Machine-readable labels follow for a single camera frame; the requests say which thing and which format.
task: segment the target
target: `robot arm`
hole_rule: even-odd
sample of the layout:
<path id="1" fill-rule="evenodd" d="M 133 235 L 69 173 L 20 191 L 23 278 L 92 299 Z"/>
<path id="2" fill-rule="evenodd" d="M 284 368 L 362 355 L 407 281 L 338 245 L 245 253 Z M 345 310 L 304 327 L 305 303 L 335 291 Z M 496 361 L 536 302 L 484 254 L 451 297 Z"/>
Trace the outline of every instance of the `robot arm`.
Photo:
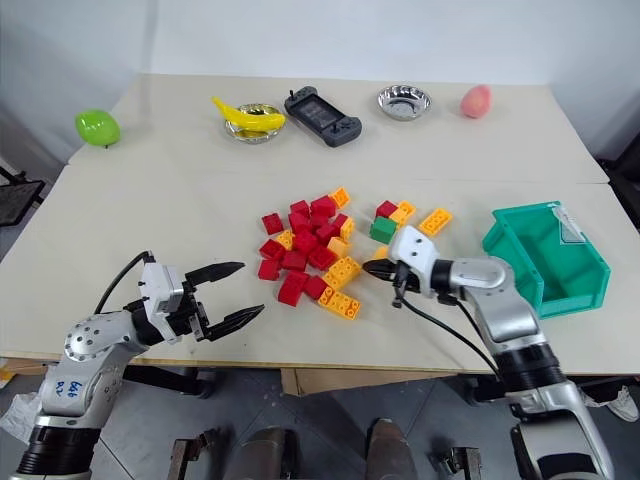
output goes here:
<path id="1" fill-rule="evenodd" d="M 515 288 L 513 269 L 495 257 L 442 260 L 433 243 L 413 227 L 400 230 L 389 266 L 365 269 L 392 280 L 394 306 L 405 291 L 453 295 L 475 307 L 475 321 L 497 365 L 512 412 L 520 476 L 526 480 L 613 479 L 609 453 L 575 384 L 560 370 L 538 318 Z"/>
<path id="2" fill-rule="evenodd" d="M 29 447 L 10 480 L 88 480 L 93 447 L 131 359 L 156 343 L 175 343 L 189 333 L 197 341 L 214 341 L 242 328 L 264 309 L 264 305 L 246 308 L 209 326 L 202 304 L 195 299 L 197 285 L 243 266 L 209 265 L 187 273 L 180 282 L 174 267 L 155 263 L 149 256 L 138 283 L 140 300 L 122 311 L 96 313 L 66 335 L 64 354 L 43 382 L 42 410 Z"/>

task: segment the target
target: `green storage bin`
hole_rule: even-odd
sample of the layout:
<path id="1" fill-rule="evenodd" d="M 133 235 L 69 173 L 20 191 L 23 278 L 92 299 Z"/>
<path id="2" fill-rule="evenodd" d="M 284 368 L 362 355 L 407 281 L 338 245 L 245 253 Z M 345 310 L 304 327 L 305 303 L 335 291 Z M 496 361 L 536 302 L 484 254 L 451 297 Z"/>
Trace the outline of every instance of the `green storage bin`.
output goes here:
<path id="1" fill-rule="evenodd" d="M 508 262 L 540 318 L 602 306 L 611 270 L 560 202 L 495 210 L 482 241 Z"/>

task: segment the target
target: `red lego brick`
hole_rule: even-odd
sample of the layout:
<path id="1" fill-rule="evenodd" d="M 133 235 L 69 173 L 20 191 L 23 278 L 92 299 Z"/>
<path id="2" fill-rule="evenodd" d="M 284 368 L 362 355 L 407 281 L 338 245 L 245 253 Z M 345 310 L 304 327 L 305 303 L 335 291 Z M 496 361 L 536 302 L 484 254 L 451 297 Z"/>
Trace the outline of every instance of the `red lego brick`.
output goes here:
<path id="1" fill-rule="evenodd" d="M 311 213 L 333 217 L 336 214 L 336 204 L 331 197 L 325 195 L 311 202 Z"/>
<path id="2" fill-rule="evenodd" d="M 388 200 L 382 202 L 378 208 L 376 208 L 376 217 L 389 218 L 393 212 L 398 209 L 393 203 Z"/>
<path id="3" fill-rule="evenodd" d="M 311 222 L 300 213 L 290 213 L 289 223 L 291 224 L 291 230 L 293 230 L 293 233 L 296 235 L 305 230 L 311 230 Z"/>
<path id="4" fill-rule="evenodd" d="M 282 257 L 282 268 L 285 270 L 299 270 L 304 272 L 306 267 L 307 256 L 297 250 L 285 252 L 284 257 Z"/>
<path id="5" fill-rule="evenodd" d="M 344 225 L 344 222 L 346 222 L 348 218 L 349 217 L 347 217 L 344 213 L 339 213 L 336 219 L 333 221 L 333 225 L 335 225 L 336 227 L 338 227 L 338 229 L 340 229 L 342 228 L 342 225 Z"/>
<path id="6" fill-rule="evenodd" d="M 335 224 L 330 223 L 328 225 L 324 225 L 316 230 L 316 238 L 320 245 L 327 246 L 331 237 L 337 237 L 340 235 L 340 227 L 336 227 Z"/>
<path id="7" fill-rule="evenodd" d="M 318 270 L 326 270 L 329 268 L 333 262 L 338 259 L 335 253 L 329 250 L 327 247 L 323 247 L 322 245 L 318 245 L 310 254 L 309 254 L 309 265 Z"/>
<path id="8" fill-rule="evenodd" d="M 262 247 L 260 247 L 259 251 L 260 255 L 262 255 L 264 258 L 268 258 L 271 260 L 280 260 L 282 257 L 284 257 L 286 249 L 275 240 L 269 239 Z"/>
<path id="9" fill-rule="evenodd" d="M 323 227 L 327 223 L 329 223 L 329 217 L 327 217 L 326 215 L 321 215 L 319 213 L 311 214 L 311 229 L 313 231 L 319 229 L 320 227 Z"/>
<path id="10" fill-rule="evenodd" d="M 291 209 L 291 213 L 299 213 L 303 217 L 309 218 L 309 204 L 300 200 L 299 202 L 292 203 L 289 207 Z"/>
<path id="11" fill-rule="evenodd" d="M 265 258 L 260 264 L 258 278 L 261 280 L 277 280 L 280 277 L 280 262 Z"/>
<path id="12" fill-rule="evenodd" d="M 298 233 L 295 237 L 293 237 L 293 248 L 298 250 L 301 253 L 304 253 L 305 256 L 309 255 L 311 250 L 316 248 L 318 245 L 318 239 L 311 232 L 303 230 Z"/>
<path id="13" fill-rule="evenodd" d="M 322 280 L 322 278 L 314 275 L 307 280 L 307 283 L 305 283 L 304 292 L 314 300 L 317 300 L 322 296 L 322 293 L 328 286 L 327 282 Z"/>
<path id="14" fill-rule="evenodd" d="M 308 278 L 309 275 L 303 272 L 289 272 L 278 292 L 278 301 L 297 306 Z"/>
<path id="15" fill-rule="evenodd" d="M 280 233 L 284 230 L 284 225 L 282 225 L 280 215 L 278 215 L 277 213 L 265 215 L 264 217 L 262 217 L 262 223 L 264 223 L 264 228 L 267 230 L 267 235 Z"/>

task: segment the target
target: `black cable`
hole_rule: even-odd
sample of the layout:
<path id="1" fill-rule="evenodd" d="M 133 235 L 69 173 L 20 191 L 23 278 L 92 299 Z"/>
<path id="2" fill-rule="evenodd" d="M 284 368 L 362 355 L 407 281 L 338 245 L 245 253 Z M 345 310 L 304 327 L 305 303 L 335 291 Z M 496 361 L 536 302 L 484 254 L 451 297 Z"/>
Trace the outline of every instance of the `black cable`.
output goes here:
<path id="1" fill-rule="evenodd" d="M 398 295 L 400 293 L 399 290 L 400 289 L 396 287 L 396 295 Z M 415 313 L 416 315 L 419 315 L 420 317 L 422 317 L 422 318 L 424 318 L 426 320 L 429 320 L 431 323 L 436 324 L 437 326 L 439 326 L 440 328 L 442 328 L 446 332 L 450 333 L 451 335 L 456 337 L 458 340 L 460 340 L 462 343 L 464 343 L 467 347 L 469 347 L 471 350 L 476 352 L 478 354 L 478 356 L 480 356 L 480 358 L 482 358 L 482 360 L 484 360 L 485 363 L 487 365 L 489 365 L 489 368 L 491 368 L 491 370 L 496 375 L 496 377 L 498 377 L 498 379 L 500 379 L 500 373 L 498 372 L 498 369 L 493 365 L 493 363 L 491 363 L 491 360 L 489 360 L 489 358 L 484 353 L 482 353 L 482 351 L 478 347 L 476 347 L 473 343 L 471 343 L 464 335 L 458 333 L 456 330 L 451 328 L 446 323 L 441 322 L 436 317 L 433 317 L 433 316 L 429 315 L 428 313 L 423 312 L 419 308 L 414 307 L 404 297 L 402 298 L 402 304 L 405 307 L 407 307 L 409 310 L 411 310 L 413 313 Z"/>
<path id="2" fill-rule="evenodd" d="M 113 281 L 109 284 L 107 289 L 104 291 L 104 293 L 102 294 L 102 298 L 100 298 L 100 301 L 98 302 L 98 306 L 93 312 L 94 314 L 102 312 L 102 308 L 104 307 L 104 304 L 107 303 L 107 299 L 109 298 L 109 295 L 111 295 L 111 292 L 113 292 L 113 289 L 116 288 L 118 283 L 120 283 L 120 280 L 122 280 L 123 277 L 129 272 L 129 270 L 131 270 L 135 266 L 135 264 L 138 263 L 140 260 L 144 260 L 145 263 L 148 261 L 154 261 L 153 255 L 151 255 L 151 252 L 147 252 L 147 251 L 140 252 L 138 255 L 133 257 L 131 261 L 127 263 L 127 265 L 125 265 L 125 267 L 122 270 L 120 270 L 120 273 L 116 275 L 116 278 L 113 279 Z"/>

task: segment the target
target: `stainless steel bowl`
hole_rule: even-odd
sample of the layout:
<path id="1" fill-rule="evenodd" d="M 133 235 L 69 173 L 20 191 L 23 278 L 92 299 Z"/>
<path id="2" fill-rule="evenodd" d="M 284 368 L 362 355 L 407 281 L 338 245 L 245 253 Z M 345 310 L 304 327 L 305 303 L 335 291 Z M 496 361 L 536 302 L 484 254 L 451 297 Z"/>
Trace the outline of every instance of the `stainless steel bowl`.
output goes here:
<path id="1" fill-rule="evenodd" d="M 407 122 L 426 112 L 431 106 L 431 98 L 410 85 L 391 85 L 378 94 L 378 105 L 391 118 Z"/>
<path id="2" fill-rule="evenodd" d="M 246 105 L 240 105 L 238 107 L 238 110 L 243 113 L 250 113 L 252 115 L 280 113 L 280 110 L 278 110 L 276 107 L 274 107 L 273 105 L 267 105 L 266 103 L 247 103 Z M 256 132 L 255 130 L 246 130 L 244 128 L 238 127 L 237 125 L 229 122 L 229 120 L 224 122 L 224 127 L 227 133 L 236 140 L 253 145 L 271 140 L 278 134 L 280 130 L 282 130 L 282 127 L 280 127 L 275 130 L 269 130 L 266 132 Z"/>

